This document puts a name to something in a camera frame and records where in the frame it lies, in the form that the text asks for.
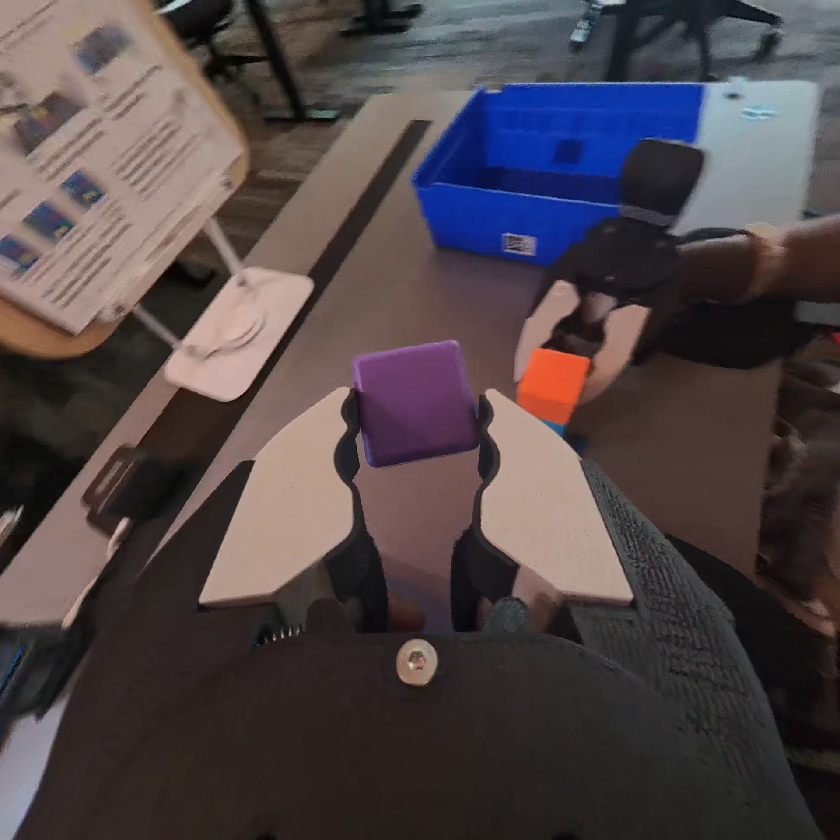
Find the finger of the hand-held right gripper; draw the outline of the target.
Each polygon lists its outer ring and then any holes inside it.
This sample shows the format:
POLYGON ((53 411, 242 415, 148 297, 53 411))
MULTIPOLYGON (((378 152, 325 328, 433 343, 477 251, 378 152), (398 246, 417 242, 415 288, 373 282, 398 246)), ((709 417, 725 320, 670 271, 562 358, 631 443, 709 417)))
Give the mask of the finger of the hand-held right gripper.
POLYGON ((515 381, 520 382, 532 353, 543 347, 553 335, 557 324, 580 306, 578 290, 566 280, 556 280, 540 298, 520 331, 515 351, 515 381))
POLYGON ((646 309, 614 309, 602 321, 603 342, 591 359, 584 400, 591 402, 613 385, 629 365, 647 322, 646 309))

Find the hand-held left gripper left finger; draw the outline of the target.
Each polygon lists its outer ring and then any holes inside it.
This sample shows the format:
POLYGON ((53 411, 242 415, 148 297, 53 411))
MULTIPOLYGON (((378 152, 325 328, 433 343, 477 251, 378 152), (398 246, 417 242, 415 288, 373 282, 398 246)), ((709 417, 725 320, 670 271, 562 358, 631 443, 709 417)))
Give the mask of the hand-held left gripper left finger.
POLYGON ((353 391, 333 391, 283 427, 257 454, 200 594, 221 608, 273 603, 305 612, 346 602, 340 551, 359 531, 358 413, 353 391))

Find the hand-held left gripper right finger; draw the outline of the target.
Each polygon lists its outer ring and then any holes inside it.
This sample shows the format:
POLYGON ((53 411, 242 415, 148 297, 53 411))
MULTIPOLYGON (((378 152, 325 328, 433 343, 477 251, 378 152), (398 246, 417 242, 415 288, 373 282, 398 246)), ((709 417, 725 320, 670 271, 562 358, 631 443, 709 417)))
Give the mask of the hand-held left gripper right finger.
POLYGON ((479 399, 479 487, 457 557, 458 608, 634 601, 581 458, 499 391, 479 399))

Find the orange foam cube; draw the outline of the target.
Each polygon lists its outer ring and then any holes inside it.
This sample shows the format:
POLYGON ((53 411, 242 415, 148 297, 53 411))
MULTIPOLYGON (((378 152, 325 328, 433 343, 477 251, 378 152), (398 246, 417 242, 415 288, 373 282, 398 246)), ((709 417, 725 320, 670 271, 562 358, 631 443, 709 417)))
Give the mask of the orange foam cube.
POLYGON ((591 360, 538 348, 518 382, 516 404, 546 424, 565 427, 581 399, 591 360))

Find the blue plastic bin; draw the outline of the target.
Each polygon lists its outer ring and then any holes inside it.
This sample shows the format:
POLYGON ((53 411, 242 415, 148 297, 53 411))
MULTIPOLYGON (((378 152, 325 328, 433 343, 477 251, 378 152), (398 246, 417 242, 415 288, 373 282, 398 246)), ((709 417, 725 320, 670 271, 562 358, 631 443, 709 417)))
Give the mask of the blue plastic bin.
POLYGON ((413 174, 429 234, 440 248, 549 266, 618 215, 638 142, 697 140, 704 93, 686 82, 479 88, 413 174))

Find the purple foam cube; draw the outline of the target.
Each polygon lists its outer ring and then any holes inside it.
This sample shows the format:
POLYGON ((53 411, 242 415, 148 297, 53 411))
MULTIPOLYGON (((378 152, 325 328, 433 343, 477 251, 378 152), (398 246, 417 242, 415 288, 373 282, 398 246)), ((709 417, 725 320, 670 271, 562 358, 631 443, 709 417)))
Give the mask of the purple foam cube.
POLYGON ((478 447, 476 404, 457 341, 358 355, 351 370, 369 466, 399 466, 478 447))

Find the person's right forearm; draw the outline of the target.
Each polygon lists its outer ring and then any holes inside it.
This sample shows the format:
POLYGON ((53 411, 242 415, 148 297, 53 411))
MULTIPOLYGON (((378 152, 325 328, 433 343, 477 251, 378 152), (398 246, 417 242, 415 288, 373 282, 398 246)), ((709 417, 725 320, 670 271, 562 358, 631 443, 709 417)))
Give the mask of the person's right forearm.
POLYGON ((677 359, 750 370, 792 355, 826 327, 800 321, 799 303, 838 303, 839 221, 701 230, 680 242, 677 314, 659 350, 677 359))

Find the black power unit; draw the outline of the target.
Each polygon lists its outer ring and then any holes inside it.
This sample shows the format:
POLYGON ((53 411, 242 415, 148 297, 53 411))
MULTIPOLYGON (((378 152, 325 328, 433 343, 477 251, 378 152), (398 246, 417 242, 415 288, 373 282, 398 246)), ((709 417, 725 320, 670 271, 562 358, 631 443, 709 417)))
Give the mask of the black power unit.
POLYGON ((182 489, 187 466, 129 445, 116 448, 81 497, 87 524, 113 535, 119 523, 159 517, 182 489))
POLYGON ((15 724, 41 719, 57 702, 88 651, 96 620, 68 626, 1 626, 1 742, 15 724))

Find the person's pants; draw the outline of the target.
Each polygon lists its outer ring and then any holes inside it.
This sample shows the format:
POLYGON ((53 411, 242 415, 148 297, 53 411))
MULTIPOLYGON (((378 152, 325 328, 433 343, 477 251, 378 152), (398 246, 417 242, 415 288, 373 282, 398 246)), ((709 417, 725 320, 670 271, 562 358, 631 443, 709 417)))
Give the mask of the person's pants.
POLYGON ((838 358, 783 368, 755 570, 771 591, 838 634, 838 358))

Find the black chair base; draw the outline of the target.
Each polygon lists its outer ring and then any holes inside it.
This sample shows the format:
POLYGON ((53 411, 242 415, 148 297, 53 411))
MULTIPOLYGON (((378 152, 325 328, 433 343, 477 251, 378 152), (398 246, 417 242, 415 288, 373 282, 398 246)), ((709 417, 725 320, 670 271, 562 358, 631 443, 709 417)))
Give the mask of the black chair base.
POLYGON ((764 26, 754 52, 754 61, 768 59, 784 36, 783 18, 750 2, 590 1, 584 5, 584 12, 569 40, 573 55, 579 54, 587 45, 604 16, 616 18, 605 81, 626 81, 634 54, 651 46, 676 27, 682 27, 682 38, 698 48, 697 78, 701 82, 716 80, 711 72, 711 30, 718 21, 731 18, 764 26))

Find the printed sign board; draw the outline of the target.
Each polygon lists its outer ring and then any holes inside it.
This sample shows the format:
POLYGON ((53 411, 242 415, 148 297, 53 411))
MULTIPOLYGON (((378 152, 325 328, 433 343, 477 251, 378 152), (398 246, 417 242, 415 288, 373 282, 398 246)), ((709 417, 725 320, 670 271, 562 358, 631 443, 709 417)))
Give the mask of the printed sign board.
POLYGON ((245 137, 152 2, 2 2, 2 347, 98 347, 242 185, 245 137))

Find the black swivel chair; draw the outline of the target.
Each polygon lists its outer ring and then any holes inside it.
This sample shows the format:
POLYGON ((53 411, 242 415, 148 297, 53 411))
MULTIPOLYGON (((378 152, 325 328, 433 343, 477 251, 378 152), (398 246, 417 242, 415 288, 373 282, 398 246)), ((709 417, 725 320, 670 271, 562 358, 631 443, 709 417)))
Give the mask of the black swivel chair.
POLYGON ((234 1, 153 1, 159 18, 166 20, 189 49, 204 49, 208 59, 204 75, 213 81, 233 81, 232 70, 240 72, 249 65, 267 63, 264 56, 223 54, 216 37, 233 23, 234 1))

